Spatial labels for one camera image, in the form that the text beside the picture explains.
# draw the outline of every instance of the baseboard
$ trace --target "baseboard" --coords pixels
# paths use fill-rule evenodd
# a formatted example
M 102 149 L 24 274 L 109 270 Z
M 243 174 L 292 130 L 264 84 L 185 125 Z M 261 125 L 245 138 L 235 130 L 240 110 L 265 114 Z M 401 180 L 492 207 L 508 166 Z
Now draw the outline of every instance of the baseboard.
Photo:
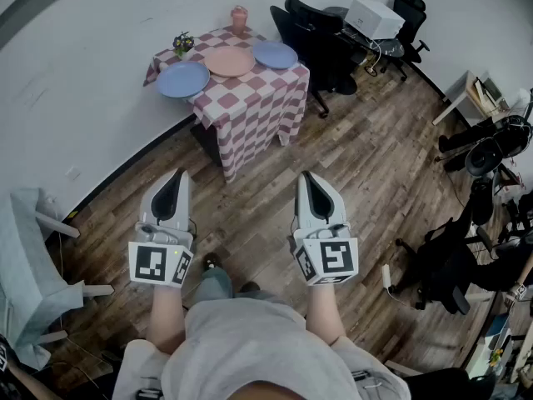
M 161 144 L 163 141 L 167 140 L 169 137 L 171 137 L 173 134 L 179 132 L 183 128 L 185 128 L 189 123 L 191 123 L 196 116 L 194 114 L 191 114 L 190 116 L 184 118 L 181 120 L 178 124 L 172 126 L 170 129 L 168 129 L 166 132 L 164 132 L 162 135 L 156 137 L 153 141 L 148 143 L 145 147 L 143 147 L 141 150 L 136 152 L 132 157 L 130 157 L 125 163 L 123 163 L 121 166 L 118 167 L 118 169 L 113 172 L 111 175 L 106 177 L 96 188 L 94 188 L 69 214 L 68 216 L 63 220 L 63 223 L 69 224 L 72 222 L 74 218 L 82 211 L 92 200 L 94 200 L 98 194 L 100 194 L 103 190 L 105 190 L 115 179 L 117 179 L 119 176 L 121 176 L 126 170 L 128 170 L 133 164 L 138 162 L 141 158 L 143 158 L 146 154 L 148 154 L 151 150 L 153 150 L 155 147 L 157 147 L 159 144 Z M 45 242 L 47 246 L 49 246 L 51 243 L 54 243 L 57 241 L 57 236 L 50 236 L 48 237 L 47 241 Z
M 438 95 L 441 97 L 441 99 L 444 99 L 444 97 L 446 96 L 446 94 L 444 92 L 442 92 L 439 87 L 434 84 L 431 79 L 429 77 L 427 77 L 427 75 L 424 74 L 424 72 L 422 70 L 420 70 L 417 65 L 415 65 L 414 63 L 412 62 L 409 62 L 408 63 L 409 67 L 411 67 L 413 69 L 413 71 L 418 74 L 420 77 L 422 77 L 424 79 L 424 81 L 429 84 L 431 86 L 431 88 L 438 93 Z M 452 110 L 452 112 L 457 116 L 457 119 L 461 121 L 461 123 L 463 123 L 463 125 L 465 126 L 465 128 L 470 128 L 470 124 L 468 124 L 468 122 L 466 121 L 466 119 L 464 118 L 464 116 L 461 114 L 461 112 L 457 109 L 457 108 L 454 108 Z

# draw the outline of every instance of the wooden floor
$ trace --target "wooden floor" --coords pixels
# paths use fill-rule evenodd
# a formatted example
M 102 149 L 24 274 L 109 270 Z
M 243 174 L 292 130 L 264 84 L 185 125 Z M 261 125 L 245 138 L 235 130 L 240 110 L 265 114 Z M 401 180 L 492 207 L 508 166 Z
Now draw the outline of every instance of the wooden floor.
M 127 242 L 134 238 L 133 225 L 147 187 L 167 171 L 183 167 L 196 184 L 192 218 L 197 224 L 197 252 L 183 288 L 186 305 L 200 281 L 200 257 L 214 251 L 224 259 L 237 288 L 253 279 L 305 313 L 305 283 L 289 253 L 287 236 L 296 179 L 308 169 L 340 191 L 352 234 L 360 241 L 360 274 L 336 290 L 348 336 L 382 361 L 422 372 L 460 366 L 488 304 L 475 304 L 467 316 L 452 316 L 439 303 L 418 312 L 393 301 L 381 284 L 383 264 L 391 266 L 393 282 L 406 265 L 396 238 L 418 247 L 428 230 L 458 217 L 462 209 L 441 163 L 434 162 L 436 139 L 457 129 L 456 121 L 449 116 L 438 127 L 431 124 L 444 104 L 407 70 L 405 83 L 394 69 L 378 77 L 359 70 L 357 96 L 323 94 L 331 107 L 326 120 L 318 118 L 310 98 L 296 142 L 281 147 L 273 141 L 232 184 L 225 184 L 222 170 L 210 162 L 188 127 L 127 170 L 75 218 L 73 225 L 82 236 L 63 243 L 68 282 L 111 283 L 116 292 L 63 318 L 70 339 L 87 351 L 69 341 L 57 342 L 50 345 L 52 361 L 77 365 L 96 377 L 110 367 L 87 352 L 100 357 L 105 348 L 144 336 L 152 288 L 129 281 Z M 465 203 L 471 178 L 463 172 L 451 178 Z M 492 219 L 492 238 L 500 220 L 499 213 Z M 480 260 L 486 259 L 482 252 Z M 402 301 L 413 302 L 415 297 L 415 292 L 406 292 Z M 57 367 L 54 372 L 62 389 L 84 382 L 75 369 Z

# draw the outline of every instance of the box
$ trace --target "box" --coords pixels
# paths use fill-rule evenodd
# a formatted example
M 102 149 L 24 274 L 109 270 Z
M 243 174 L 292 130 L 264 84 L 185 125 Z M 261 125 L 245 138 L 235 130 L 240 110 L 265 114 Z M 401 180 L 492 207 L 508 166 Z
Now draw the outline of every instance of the box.
M 130 242 L 128 252 L 133 282 L 180 288 L 191 266 L 192 252 L 184 246 Z
M 343 283 L 359 273 L 356 238 L 306 238 L 294 258 L 308 286 Z
M 371 40 L 396 37 L 405 22 L 382 2 L 372 0 L 354 0 L 344 20 Z

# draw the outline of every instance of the blue plate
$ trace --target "blue plate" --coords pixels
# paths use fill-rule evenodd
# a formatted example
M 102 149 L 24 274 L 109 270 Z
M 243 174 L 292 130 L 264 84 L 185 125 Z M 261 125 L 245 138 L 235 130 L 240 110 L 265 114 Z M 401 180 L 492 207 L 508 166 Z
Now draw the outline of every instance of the blue plate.
M 253 47 L 253 56 L 266 67 L 282 70 L 298 62 L 298 55 L 286 44 L 260 42 Z
M 157 76 L 157 90 L 171 98 L 196 95 L 209 82 L 209 70 L 199 62 L 176 62 Z

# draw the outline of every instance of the power outlet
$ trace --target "power outlet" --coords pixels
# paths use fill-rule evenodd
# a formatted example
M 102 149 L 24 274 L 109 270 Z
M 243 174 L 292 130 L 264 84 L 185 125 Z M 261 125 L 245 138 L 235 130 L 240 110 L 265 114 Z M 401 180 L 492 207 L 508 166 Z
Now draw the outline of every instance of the power outlet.
M 386 263 L 383 267 L 381 267 L 381 276 L 383 278 L 383 287 L 385 289 L 388 289 L 391 285 L 391 269 L 389 268 L 389 264 Z
M 80 172 L 80 169 L 78 169 L 76 166 L 72 166 L 70 169 L 67 170 L 65 176 L 71 183 L 73 183 L 74 181 L 76 181 L 76 178 L 79 177 L 81 174 L 82 173 Z

